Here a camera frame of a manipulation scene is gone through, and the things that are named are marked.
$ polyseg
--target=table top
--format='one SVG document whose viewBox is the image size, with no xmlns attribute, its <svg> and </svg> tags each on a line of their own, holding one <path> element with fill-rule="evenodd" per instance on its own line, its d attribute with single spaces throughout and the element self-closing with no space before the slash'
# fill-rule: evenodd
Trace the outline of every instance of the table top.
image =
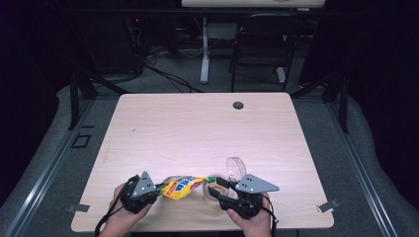
<svg viewBox="0 0 419 237">
<path fill-rule="evenodd" d="M 233 103 L 243 104 L 241 110 Z M 291 98 L 286 93 L 130 94 L 121 96 L 71 228 L 90 232 L 107 212 L 114 188 L 147 171 L 168 176 L 227 175 L 228 157 L 280 187 L 269 193 L 278 228 L 328 228 L 331 212 Z M 132 231 L 237 230 L 201 187 L 180 200 L 159 197 Z"/>
<path fill-rule="evenodd" d="M 198 8 L 322 8 L 325 0 L 182 0 Z"/>
</svg>

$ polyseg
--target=wire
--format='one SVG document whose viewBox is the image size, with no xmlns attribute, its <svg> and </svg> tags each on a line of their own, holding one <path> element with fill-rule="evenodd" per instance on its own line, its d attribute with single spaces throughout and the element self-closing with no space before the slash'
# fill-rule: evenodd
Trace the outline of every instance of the wire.
<svg viewBox="0 0 419 237">
<path fill-rule="evenodd" d="M 151 65 L 157 64 L 157 55 L 160 53 L 168 52 L 164 50 L 162 46 L 155 46 L 148 52 L 148 56 L 145 58 L 146 62 L 148 62 Z"/>
<path fill-rule="evenodd" d="M 194 55 L 189 55 L 188 53 L 186 53 L 185 51 L 192 51 L 192 50 L 198 50 L 199 52 L 194 54 Z M 204 48 L 197 48 L 197 49 L 179 49 L 180 52 L 182 52 L 182 54 L 184 54 L 184 56 L 189 57 L 189 58 L 193 58 L 193 57 L 197 57 L 199 55 L 201 55 L 201 53 L 203 52 Z"/>
<path fill-rule="evenodd" d="M 274 214 L 274 206 L 272 205 L 271 201 L 264 195 L 261 195 L 263 198 L 265 198 L 268 202 L 269 205 L 271 206 L 271 210 L 266 208 L 265 206 L 259 206 L 261 207 L 263 210 L 265 210 L 266 212 L 268 212 L 271 216 L 272 216 L 272 228 L 271 228 L 271 235 L 272 237 L 275 237 L 277 235 L 277 224 L 279 222 L 277 216 L 275 216 Z"/>
<path fill-rule="evenodd" d="M 119 209 L 114 211 L 115 206 L 117 205 L 118 201 L 120 200 L 121 196 L 123 195 L 123 190 L 126 188 L 126 186 L 131 183 L 134 180 L 135 177 L 131 177 L 121 188 L 120 192 L 118 193 L 117 197 L 114 200 L 114 203 L 112 203 L 111 207 L 109 208 L 108 212 L 102 217 L 102 219 L 99 221 L 99 223 L 96 225 L 95 228 L 95 237 L 98 237 L 101 233 L 101 227 L 102 225 L 111 217 L 113 214 L 120 211 L 124 206 L 121 206 Z"/>
<path fill-rule="evenodd" d="M 189 82 L 187 82 L 186 80 L 184 80 L 184 79 L 182 79 L 182 78 L 180 78 L 178 76 L 175 76 L 175 75 L 170 74 L 170 73 L 167 73 L 167 72 L 160 71 L 160 70 L 158 70 L 158 69 L 156 69 L 154 67 L 151 67 L 149 65 L 145 65 L 145 67 L 148 68 L 148 69 L 150 69 L 151 71 L 157 73 L 157 74 L 160 74 L 160 75 L 166 77 L 170 81 L 170 83 L 172 83 L 172 85 L 176 89 L 178 89 L 178 91 L 180 91 L 182 93 L 183 93 L 183 91 L 180 90 L 174 83 L 178 83 L 178 84 L 181 84 L 182 86 L 185 86 L 185 87 L 189 88 L 189 93 L 192 93 L 193 91 L 199 92 L 199 93 L 203 93 L 204 92 L 202 90 L 199 90 L 197 88 L 192 87 L 191 84 L 189 84 Z"/>
</svg>

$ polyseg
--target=black strap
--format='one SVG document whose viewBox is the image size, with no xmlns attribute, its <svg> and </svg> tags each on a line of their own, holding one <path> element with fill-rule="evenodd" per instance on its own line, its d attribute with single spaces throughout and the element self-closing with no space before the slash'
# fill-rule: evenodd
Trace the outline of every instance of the black strap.
<svg viewBox="0 0 419 237">
<path fill-rule="evenodd" d="M 275 216 L 274 214 L 274 207 L 271 203 L 271 201 L 265 197 L 264 195 L 262 195 L 263 198 L 265 198 L 268 202 L 269 205 L 271 206 L 271 210 L 266 208 L 265 206 L 259 206 L 261 209 L 265 210 L 266 212 L 268 212 L 271 216 L 272 216 L 272 228 L 271 228 L 271 235 L 272 237 L 275 237 L 277 235 L 277 224 L 279 222 L 279 220 L 277 219 L 277 216 Z"/>
<path fill-rule="evenodd" d="M 121 206 L 119 209 L 117 209 L 116 211 L 113 212 L 115 206 L 117 205 L 118 200 L 120 200 L 121 195 L 123 194 L 123 189 L 129 183 L 131 183 L 134 178 L 135 177 L 131 177 L 128 181 L 126 181 L 126 183 L 124 184 L 123 188 L 120 190 L 120 193 L 115 198 L 114 203 L 112 203 L 112 206 L 109 208 L 108 212 L 102 217 L 102 219 L 96 225 L 96 228 L 95 228 L 95 237 L 98 237 L 100 235 L 100 233 L 101 233 L 101 227 L 109 219 L 109 217 L 111 217 L 111 215 L 115 214 L 116 212 L 118 212 L 119 210 L 121 210 L 123 208 L 123 206 Z"/>
</svg>

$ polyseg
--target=human hand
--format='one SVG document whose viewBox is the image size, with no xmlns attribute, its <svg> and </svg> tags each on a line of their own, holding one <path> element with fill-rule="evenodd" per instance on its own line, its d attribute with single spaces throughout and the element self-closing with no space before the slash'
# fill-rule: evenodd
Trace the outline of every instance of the human hand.
<svg viewBox="0 0 419 237">
<path fill-rule="evenodd" d="M 267 193 L 262 193 L 263 206 L 270 208 L 269 196 Z M 260 210 L 256 216 L 250 219 L 243 219 L 233 209 L 227 210 L 228 216 L 231 220 L 243 230 L 243 234 L 246 237 L 270 237 L 271 236 L 271 214 L 267 211 Z"/>
<path fill-rule="evenodd" d="M 110 206 L 112 206 L 112 204 L 114 203 L 116 197 L 120 193 L 123 186 L 124 184 L 119 185 L 118 187 L 115 188 L 114 199 L 111 201 Z M 121 200 L 119 199 L 117 204 L 115 205 L 114 210 L 118 210 L 122 206 L 123 204 L 121 203 Z M 150 208 L 151 208 L 151 204 L 147 205 L 142 211 L 140 211 L 137 214 L 133 214 L 127 211 L 125 208 L 121 208 L 119 211 L 117 211 L 115 214 L 109 217 L 109 219 L 106 221 L 104 230 L 101 232 L 99 236 L 100 237 L 124 236 L 130 231 L 130 229 L 136 222 L 138 222 L 147 214 Z"/>
</svg>

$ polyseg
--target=table leg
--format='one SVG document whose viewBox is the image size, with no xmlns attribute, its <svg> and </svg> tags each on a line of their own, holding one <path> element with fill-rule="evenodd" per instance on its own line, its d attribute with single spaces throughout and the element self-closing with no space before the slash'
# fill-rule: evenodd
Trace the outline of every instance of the table leg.
<svg viewBox="0 0 419 237">
<path fill-rule="evenodd" d="M 207 18 L 203 18 L 203 67 L 201 69 L 201 83 L 209 82 L 210 57 L 209 57 L 209 36 Z"/>
<path fill-rule="evenodd" d="M 284 72 L 284 67 L 277 68 L 277 76 L 278 76 L 278 81 L 280 83 L 286 82 L 286 73 Z"/>
</svg>

